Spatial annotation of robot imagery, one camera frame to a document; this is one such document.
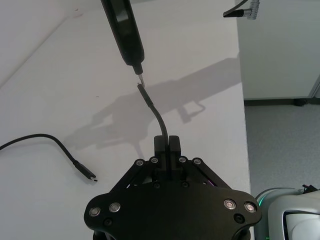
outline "black cable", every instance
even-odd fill
[[[147,91],[145,90],[144,86],[142,84],[138,84],[138,89],[145,101],[145,103],[147,104],[147,106],[151,109],[151,111],[153,112],[155,118],[157,119],[159,125],[160,125],[160,129],[162,132],[162,136],[164,137],[164,143],[165,143],[165,148],[167,149],[167,146],[169,146],[169,137],[168,137],[168,132],[167,132],[167,128],[165,125],[164,120],[162,119],[160,113],[158,112],[158,110],[155,108],[154,103],[152,102],[151,98],[149,97]]]
[[[240,8],[243,4],[245,4],[246,2],[248,2],[248,0],[243,0],[242,2],[240,2],[239,4],[237,4],[236,6],[234,6],[233,8],[229,9],[228,11],[225,11],[223,13],[223,16],[225,17],[226,15],[232,13],[234,10],[237,10],[238,8]]]
[[[0,151],[6,147],[9,147],[12,144],[15,144],[17,142],[23,141],[23,140],[27,140],[27,139],[33,139],[33,138],[47,138],[47,139],[51,139],[53,141],[55,141],[56,144],[58,144],[58,146],[62,149],[62,151],[64,152],[64,154],[70,159],[70,161],[73,163],[73,165],[75,166],[76,169],[78,169],[86,178],[93,180],[95,182],[97,182],[96,180],[96,175],[94,175],[89,169],[87,169],[84,165],[82,165],[80,162],[78,162],[72,155],[71,153],[67,150],[67,148],[62,144],[61,141],[59,141],[59,139],[57,139],[56,137],[49,135],[49,134],[45,134],[45,133],[37,133],[37,134],[31,134],[31,135],[27,135],[27,136],[22,136],[19,137],[17,139],[14,139],[12,141],[7,142],[6,144],[3,144],[2,146],[0,146]]]

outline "white tabletop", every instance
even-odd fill
[[[202,158],[232,188],[250,191],[233,0],[133,5],[145,50],[146,89],[182,154]],[[54,142],[0,153],[0,236],[92,239],[83,220],[137,158],[154,155],[160,128],[137,91],[103,10],[67,19],[0,89],[0,144],[33,133],[62,140],[92,170],[92,184]]]

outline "gray carpet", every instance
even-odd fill
[[[320,105],[246,106],[251,193],[320,188]]]

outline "cable plug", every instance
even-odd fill
[[[75,166],[76,169],[80,171],[87,179],[90,179],[92,181],[98,182],[96,180],[96,175],[94,175],[88,168],[86,168],[84,165],[82,165],[80,162],[75,160],[73,162],[73,165]]]

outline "black handle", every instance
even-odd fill
[[[123,60],[133,66],[135,74],[142,74],[141,63],[145,53],[129,0],[101,2]]]

